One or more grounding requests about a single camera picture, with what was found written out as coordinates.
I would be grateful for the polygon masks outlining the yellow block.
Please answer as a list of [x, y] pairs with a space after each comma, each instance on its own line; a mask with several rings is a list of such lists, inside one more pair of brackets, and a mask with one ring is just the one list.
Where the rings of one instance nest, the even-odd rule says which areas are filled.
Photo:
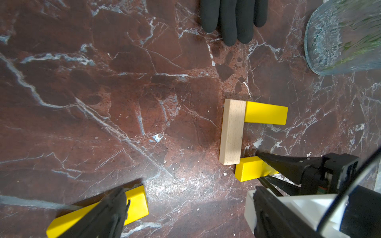
[[235, 178], [240, 182], [245, 182], [268, 175], [275, 175], [279, 172], [265, 163], [260, 157], [241, 158], [235, 169]]
[[[125, 195], [127, 199], [131, 201], [131, 205], [128, 210], [128, 217], [125, 220], [124, 226], [133, 223], [149, 214], [148, 202], [143, 185], [140, 185], [132, 189], [127, 189], [124, 187], [118, 188], [123, 188], [125, 190]], [[96, 205], [98, 205], [107, 195], [112, 193], [115, 189], [106, 192], [105, 194], [97, 195], [95, 197], [83, 200], [77, 203], [77, 205], [80, 207], [79, 209], [54, 219], [46, 230], [47, 237], [60, 238], [60, 235], [62, 235], [65, 231], [67, 231], [75, 223], [82, 219], [87, 213], [89, 213]]]
[[288, 107], [246, 102], [245, 123], [286, 125]]

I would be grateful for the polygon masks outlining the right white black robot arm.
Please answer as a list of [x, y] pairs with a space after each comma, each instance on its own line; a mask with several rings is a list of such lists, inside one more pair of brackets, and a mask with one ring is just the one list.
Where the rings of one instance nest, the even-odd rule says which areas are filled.
[[250, 230], [257, 238], [380, 237], [381, 195], [360, 184], [380, 160], [380, 150], [364, 163], [335, 153], [241, 159], [236, 178], [261, 183], [247, 193]]

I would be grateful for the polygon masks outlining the wooden block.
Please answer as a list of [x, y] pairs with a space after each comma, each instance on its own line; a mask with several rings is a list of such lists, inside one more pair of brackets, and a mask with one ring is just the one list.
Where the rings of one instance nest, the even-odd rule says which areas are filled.
[[245, 101], [225, 100], [219, 154], [219, 161], [225, 166], [240, 163], [245, 112]]

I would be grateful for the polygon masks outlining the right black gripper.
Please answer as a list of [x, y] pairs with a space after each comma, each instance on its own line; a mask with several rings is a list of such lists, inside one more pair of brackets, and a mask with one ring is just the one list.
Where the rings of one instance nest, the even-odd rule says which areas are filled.
[[294, 184], [300, 195], [337, 194], [355, 174], [360, 158], [329, 153], [322, 157], [292, 157], [261, 152], [258, 157]]

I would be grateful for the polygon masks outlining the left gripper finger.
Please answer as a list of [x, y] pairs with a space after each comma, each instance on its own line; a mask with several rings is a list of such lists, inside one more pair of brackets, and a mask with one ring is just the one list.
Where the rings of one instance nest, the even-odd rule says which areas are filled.
[[82, 219], [65, 231], [61, 238], [119, 238], [131, 201], [123, 188], [115, 189]]

